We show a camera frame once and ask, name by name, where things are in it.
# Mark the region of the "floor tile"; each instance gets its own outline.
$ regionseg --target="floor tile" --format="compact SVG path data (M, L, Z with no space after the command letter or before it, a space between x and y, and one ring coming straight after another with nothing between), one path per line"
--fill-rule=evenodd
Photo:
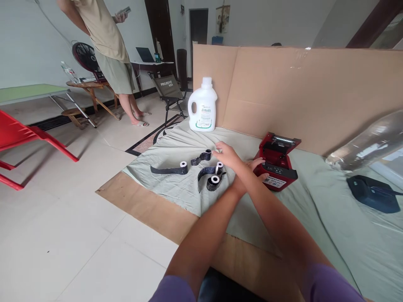
M86 187L73 191L61 198L60 202L74 211L76 217L89 219L107 232L112 232L127 215L126 212Z
M55 300L109 235L56 203L0 245L0 300Z
M125 216L112 232L112 236L124 240L165 268L178 248L177 244L131 215Z
M158 94L138 104L152 112L143 118L149 127L132 126L119 107L120 121L104 110L93 116L97 129L49 130L79 162L40 140L0 153L17 165L0 173L25 185L15 191L0 183L0 301L151 297L177 245L95 193L136 158L124 151L165 120Z
M24 177L13 171L2 170L6 177L21 183ZM23 229L35 217L53 206L58 198L30 182L21 191L0 183L0 244Z
M166 112L165 103L158 98L157 94L146 96L144 99L141 98L137 103L141 110L152 113L150 116L141 118L142 121L149 123L149 126L133 126L126 114L122 115L120 121L108 119L97 128L99 136L102 138L102 140L100 140L101 143L126 151L129 147L164 123ZM168 112L168 119L177 113L176 111L170 110Z
M58 301L148 301L165 268L124 241L110 236Z
M79 156L78 162L73 162L53 146L45 144L15 171L27 181L34 181L47 192L61 198L81 187L94 192L135 159L131 154L91 139L80 138L68 149Z

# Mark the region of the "person's hand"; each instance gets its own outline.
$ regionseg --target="person's hand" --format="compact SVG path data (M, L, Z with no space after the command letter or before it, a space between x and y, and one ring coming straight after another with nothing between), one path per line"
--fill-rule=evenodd
M220 162L234 170L234 167L238 164L243 164L243 161L236 154L233 147L227 145L223 141L219 141L215 144L217 149L222 152L213 151L213 156L217 157Z
M265 162L265 160L263 158L259 157L259 158L255 159L254 161L247 162L246 165L248 166L248 168L250 168L253 171L253 170L255 170L255 168L257 166L259 166L260 164L262 164L264 162ZM261 181L264 181L266 178L269 177L269 175L270 175L269 173L263 173L258 178ZM246 194L246 188L238 176L235 176L235 179L230 188L238 194L239 198L241 198L242 196L244 196Z
M127 13L123 12L121 14L115 14L115 23L123 23L127 18Z

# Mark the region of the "doorway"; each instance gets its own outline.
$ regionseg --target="doorway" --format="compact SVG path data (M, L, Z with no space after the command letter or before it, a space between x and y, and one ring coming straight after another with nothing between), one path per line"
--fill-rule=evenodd
M191 72L193 77L193 41L197 44L207 44L207 25L209 21L209 9L190 9L190 55L191 55Z
M158 41L161 46L161 53L163 57L162 61L174 62L176 66L168 0L144 1L146 4L148 21L150 23L152 41L154 43L154 52L158 52ZM174 75L176 77L176 68L173 68L172 72L174 72Z

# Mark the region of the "green shorts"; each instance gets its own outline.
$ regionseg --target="green shorts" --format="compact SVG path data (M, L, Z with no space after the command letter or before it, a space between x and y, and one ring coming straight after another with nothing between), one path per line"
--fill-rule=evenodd
M95 57L102 73L116 94L133 94L133 69L130 63L106 57L95 49Z

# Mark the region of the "water bottle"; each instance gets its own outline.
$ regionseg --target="water bottle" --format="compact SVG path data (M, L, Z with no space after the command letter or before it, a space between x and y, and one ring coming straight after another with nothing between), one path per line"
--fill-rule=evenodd
M81 83L81 80L78 78L78 76L75 74L74 70L72 70L69 65L67 65L64 61L61 62L61 65L62 65L64 72L70 79L70 81L72 81L76 84Z
M403 110L377 120L326 159L335 170L350 173L368 166L403 146Z

